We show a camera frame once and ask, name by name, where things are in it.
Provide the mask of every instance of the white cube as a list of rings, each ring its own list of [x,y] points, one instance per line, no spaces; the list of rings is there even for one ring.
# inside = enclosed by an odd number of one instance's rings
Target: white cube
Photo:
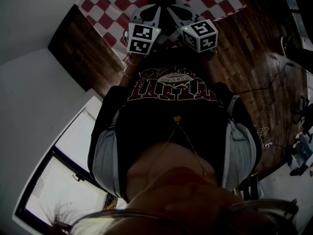
[[[200,53],[216,47],[218,31],[211,20],[204,20],[181,27],[185,44]]]
[[[129,23],[127,52],[149,55],[161,29],[143,24]]]

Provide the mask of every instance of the dark wooden panel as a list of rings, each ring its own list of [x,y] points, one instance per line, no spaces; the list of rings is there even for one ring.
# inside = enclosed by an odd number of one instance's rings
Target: dark wooden panel
[[[300,38],[285,0],[246,0],[247,8],[215,23],[219,31],[218,55],[209,68],[214,79],[234,92],[265,87],[287,62],[280,50],[280,35]],[[83,88],[104,96],[122,76],[118,58],[74,6],[55,33],[50,51]],[[292,125],[290,109],[299,109],[307,96],[306,74],[286,67],[268,90],[241,94],[256,128],[269,127],[264,143],[276,138],[293,144],[299,125]],[[284,162],[281,147],[264,149],[257,171],[263,178]]]

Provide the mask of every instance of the woman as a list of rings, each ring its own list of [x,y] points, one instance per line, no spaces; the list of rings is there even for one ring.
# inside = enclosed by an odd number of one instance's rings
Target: woman
[[[94,213],[72,226],[58,222],[64,231],[221,234],[226,227],[245,233],[273,228],[257,212],[238,212],[236,205],[225,212],[241,201],[230,191],[255,168],[261,146],[243,103],[232,100],[224,84],[210,83],[203,63],[205,57],[184,48],[130,59],[120,85],[103,100],[88,160],[99,184],[129,204],[124,211]],[[250,132],[253,139],[246,140],[256,150],[231,147],[226,155],[230,122],[232,130],[240,128],[238,123],[249,130],[240,134]],[[234,139],[237,134],[231,132]],[[112,224],[104,217],[123,219]]]

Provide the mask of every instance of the red and white checkered cloth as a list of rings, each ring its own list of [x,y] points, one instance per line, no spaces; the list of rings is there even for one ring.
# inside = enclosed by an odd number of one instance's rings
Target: red and white checkered cloth
[[[198,14],[212,21],[223,19],[246,7],[244,0],[177,0],[178,4],[192,7]],[[123,32],[133,12],[148,4],[148,0],[80,0],[77,5],[100,36],[121,60],[127,56]],[[177,32],[169,37],[158,39],[177,39]]]

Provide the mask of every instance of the black t-shirt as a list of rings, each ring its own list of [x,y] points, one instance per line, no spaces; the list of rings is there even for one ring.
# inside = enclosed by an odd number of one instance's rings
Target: black t-shirt
[[[213,166],[221,183],[227,109],[210,85],[196,74],[201,73],[198,60],[190,50],[172,49],[142,62],[140,76],[116,123],[121,187],[126,186],[126,173],[141,152],[169,139],[176,125],[174,116],[181,117],[179,124],[195,151]],[[179,128],[170,142],[192,150]]]

